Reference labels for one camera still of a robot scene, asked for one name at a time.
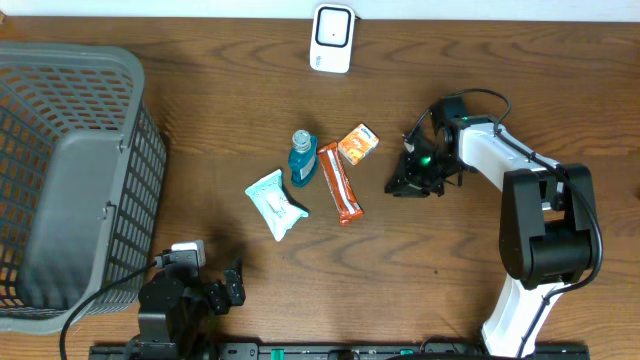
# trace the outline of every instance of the wood grain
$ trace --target wood grain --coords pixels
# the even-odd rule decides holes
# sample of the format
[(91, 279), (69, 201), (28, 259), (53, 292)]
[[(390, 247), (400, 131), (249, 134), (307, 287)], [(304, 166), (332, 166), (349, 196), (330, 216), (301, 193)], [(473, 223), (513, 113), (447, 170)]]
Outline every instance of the wood grain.
[[(431, 101), (500, 90), (514, 102), (514, 136), (589, 166), (605, 235), (600, 277), (564, 296), (539, 338), (585, 342), (594, 359), (640, 352), (640, 25), (360, 21), (345, 75), (311, 71), (310, 29), (297, 20), (8, 18), (0, 38), (115, 45), (142, 61), (145, 101), (171, 139), (154, 248), (204, 239), (210, 277), (242, 255), (247, 302), (214, 329), (264, 342), (475, 336), (505, 276), (499, 192), (479, 175), (442, 198), (395, 199), (383, 187), (401, 134)], [(476, 113), (502, 111), (493, 99), (469, 100)], [(360, 122), (381, 138), (346, 165), (365, 217), (340, 227), (317, 175), (288, 187), (311, 216), (276, 243), (244, 189), (287, 169), (296, 129), (324, 144)], [(71, 357), (135, 335), (136, 310), (79, 322)], [(55, 358), (57, 336), (2, 334), (0, 349), (2, 359)]]

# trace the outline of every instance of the black mount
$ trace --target black mount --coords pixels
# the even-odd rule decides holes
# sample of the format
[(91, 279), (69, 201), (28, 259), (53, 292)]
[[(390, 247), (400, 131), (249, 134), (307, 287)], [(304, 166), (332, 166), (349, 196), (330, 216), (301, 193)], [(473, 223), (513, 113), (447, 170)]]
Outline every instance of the black mount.
[[(505, 360), (488, 356), (482, 345), (434, 336), (421, 346), (409, 345), (258, 345), (220, 343), (214, 346), (217, 358), (207, 360)], [(123, 360), (122, 346), (93, 346), (89, 360)], [(589, 360), (589, 349), (581, 345), (536, 345), (528, 360)]]
[(225, 315), (231, 306), (244, 304), (241, 260), (234, 261), (223, 272), (225, 285), (220, 280), (202, 282), (196, 250), (166, 252), (156, 259), (164, 271), (157, 273), (138, 293), (140, 335), (133, 339), (137, 342), (135, 358), (215, 355), (198, 328), (202, 319)]
[[(591, 173), (582, 164), (558, 165), (595, 209)], [(547, 171), (520, 169), (504, 174), (500, 215), (500, 257), (511, 277), (525, 289), (551, 282), (575, 283), (596, 257), (596, 239), (586, 211), (567, 187)], [(544, 220), (564, 211), (560, 220)]]

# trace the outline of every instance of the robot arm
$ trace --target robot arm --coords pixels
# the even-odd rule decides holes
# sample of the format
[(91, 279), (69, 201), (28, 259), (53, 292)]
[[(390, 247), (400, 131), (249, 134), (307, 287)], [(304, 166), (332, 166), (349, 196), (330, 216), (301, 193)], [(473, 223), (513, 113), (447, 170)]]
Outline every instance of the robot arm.
[[(427, 113), (435, 143), (420, 131)], [(483, 174), (502, 192), (499, 248), (508, 275), (481, 333), (490, 355), (529, 355), (560, 289), (578, 282), (594, 267), (598, 254), (595, 231), (577, 201), (579, 194), (547, 166), (570, 179), (571, 187), (595, 209), (589, 170), (539, 155), (532, 161), (534, 152), (496, 125), (495, 118), (469, 116), (461, 94), (442, 98), (427, 113), (405, 138), (407, 152), (385, 191), (398, 197), (441, 196), (447, 178), (457, 174), (461, 186), (462, 173), (470, 171)], [(564, 218), (545, 221), (545, 211), (564, 211)], [(552, 291), (557, 295), (548, 296)]]

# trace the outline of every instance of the mouthwash bottle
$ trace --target mouthwash bottle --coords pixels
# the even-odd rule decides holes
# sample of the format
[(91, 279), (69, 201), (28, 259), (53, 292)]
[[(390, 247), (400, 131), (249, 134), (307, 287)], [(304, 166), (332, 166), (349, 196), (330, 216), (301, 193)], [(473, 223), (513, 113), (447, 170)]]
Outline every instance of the mouthwash bottle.
[(293, 134), (293, 149), (289, 153), (291, 182), (294, 186), (303, 187), (311, 181), (318, 169), (318, 138), (306, 130), (298, 130)]

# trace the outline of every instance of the black cable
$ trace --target black cable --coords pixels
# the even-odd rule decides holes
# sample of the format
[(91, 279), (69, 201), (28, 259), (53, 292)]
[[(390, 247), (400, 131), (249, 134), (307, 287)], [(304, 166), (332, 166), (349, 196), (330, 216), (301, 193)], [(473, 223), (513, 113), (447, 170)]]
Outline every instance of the black cable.
[(97, 299), (99, 296), (103, 295), (107, 291), (113, 289), (116, 286), (119, 286), (119, 285), (122, 285), (122, 284), (126, 283), (127, 281), (133, 279), (134, 277), (136, 277), (138, 275), (144, 274), (145, 272), (149, 271), (154, 266), (156, 266), (156, 262), (155, 261), (150, 263), (149, 265), (146, 265), (145, 267), (143, 267), (141, 269), (138, 269), (138, 270), (132, 272), (131, 274), (123, 277), (122, 279), (120, 279), (120, 280), (118, 280), (116, 282), (113, 282), (113, 283), (101, 288), (100, 290), (96, 291), (91, 296), (89, 296), (80, 305), (78, 305), (78, 307), (71, 313), (71, 315), (69, 315), (69, 317), (67, 318), (67, 321), (64, 323), (64, 326), (62, 327), (62, 331), (60, 332), (60, 343), (58, 344), (58, 346), (60, 347), (60, 359), (67, 360), (67, 350), (66, 350), (66, 347), (65, 347), (65, 338), (67, 336), (67, 332), (69, 331), (69, 327), (71, 327), (71, 323), (73, 322), (73, 319), (76, 316), (78, 316), (78, 314), (82, 311), (82, 309), (84, 309), (93, 300)]
[(589, 276), (587, 276), (584, 280), (579, 281), (579, 282), (577, 282), (575, 284), (571, 284), (569, 286), (560, 288), (560, 289), (551, 290), (551, 291), (549, 291), (549, 293), (547, 293), (547, 295), (545, 295), (542, 298), (542, 303), (540, 304), (540, 307), (538, 308), (538, 311), (536, 312), (536, 315), (534, 316), (533, 320), (531, 321), (531, 324), (529, 325), (529, 328), (527, 329), (527, 332), (522, 337), (522, 342), (520, 344), (520, 347), (518, 348), (518, 354), (516, 356), (516, 357), (519, 358), (519, 357), (522, 356), (522, 352), (524, 351), (524, 347), (525, 347), (527, 341), (529, 340), (529, 337), (531, 337), (531, 334), (533, 333), (533, 330), (536, 328), (536, 326), (538, 324), (538, 321), (540, 321), (540, 318), (542, 317), (542, 314), (544, 313), (544, 309), (551, 304), (551, 302), (550, 302), (551, 298), (556, 296), (556, 295), (559, 295), (559, 294), (564, 294), (564, 293), (568, 293), (570, 291), (581, 289), (581, 288), (587, 286), (589, 283), (591, 283), (596, 278), (596, 276), (598, 276), (598, 273), (600, 272), (600, 268), (602, 267), (602, 259), (603, 259), (602, 231), (600, 230), (600, 225), (598, 224), (598, 220), (597, 220), (597, 217), (596, 217), (594, 209), (591, 208), (591, 206), (589, 205), (589, 202), (584, 197), (584, 194), (581, 191), (579, 191), (578, 188), (576, 188), (576, 186), (569, 180), (569, 178), (567, 178), (562, 172), (558, 171), (553, 166), (551, 166), (551, 165), (547, 164), (546, 162), (538, 159), (536, 157), (536, 153), (535, 152), (529, 153), (527, 150), (523, 149), (522, 147), (520, 147), (519, 145), (515, 144), (511, 140), (507, 139), (507, 137), (502, 134), (502, 129), (500, 129), (499, 126), (502, 123), (502, 120), (504, 120), (504, 118), (507, 117), (507, 115), (509, 115), (509, 112), (511, 111), (511, 101), (509, 100), (509, 98), (507, 98), (506, 96), (504, 96), (504, 95), (502, 95), (502, 94), (500, 94), (500, 93), (498, 93), (496, 91), (488, 90), (488, 89), (482, 89), (482, 88), (472, 88), (472, 89), (460, 90), (460, 91), (457, 91), (457, 92), (455, 92), (453, 94), (450, 94), (449, 96), (461, 95), (461, 94), (470, 93), (470, 92), (480, 92), (480, 93), (491, 94), (491, 95), (499, 97), (500, 99), (502, 99), (506, 103), (507, 110), (504, 112), (504, 114), (502, 114), (502, 116), (500, 116), (493, 123), (493, 133), (494, 133), (494, 135), (497, 136), (500, 140), (502, 140), (505, 144), (511, 146), (516, 151), (518, 151), (522, 155), (526, 156), (530, 161), (533, 161), (534, 163), (544, 167), (547, 171), (549, 171), (549, 173), (551, 173), (559, 181), (564, 183), (564, 185), (566, 187), (568, 187), (569, 190), (571, 190), (571, 193), (576, 195), (578, 201), (580, 202), (580, 204), (582, 205), (584, 210), (587, 212), (587, 216), (589, 217), (589, 222), (591, 223), (591, 227), (595, 231), (595, 237), (596, 237), (596, 259), (595, 259), (595, 263), (593, 264), (593, 269), (591, 270), (591, 273), (589, 273)]
[[(467, 94), (467, 93), (471, 93), (471, 92), (477, 92), (477, 93), (485, 93), (485, 94), (490, 94), (493, 96), (497, 96), (500, 99), (504, 100), (504, 102), (507, 104), (507, 110), (504, 112), (504, 114), (502, 114), (502, 116), (500, 116), (498, 118), (498, 123), (502, 122), (502, 120), (507, 117), (507, 115), (509, 115), (509, 113), (511, 112), (511, 100), (509, 100), (509, 98), (507, 98), (506, 96), (500, 94), (497, 91), (493, 91), (493, 90), (489, 90), (489, 89), (483, 89), (483, 88), (469, 88), (469, 89), (464, 89), (464, 90), (459, 90), (456, 91), (454, 93), (451, 93), (445, 97), (449, 97), (449, 96), (457, 96), (457, 95), (463, 95), (463, 94)], [(416, 131), (418, 131), (418, 128), (420, 127), (420, 124), (422, 124), (422, 121), (433, 112), (433, 107), (438, 104), (440, 102), (440, 100), (442, 100), (442, 98), (440, 98), (438, 101), (434, 102), (433, 104), (431, 104), (427, 110), (425, 110), (422, 115), (420, 115), (420, 117), (418, 118), (418, 121), (416, 121), (416, 125), (413, 127), (413, 129), (409, 132), (409, 134), (406, 136), (405, 139), (409, 139), (411, 140), (413, 138), (413, 136), (415, 135)]]

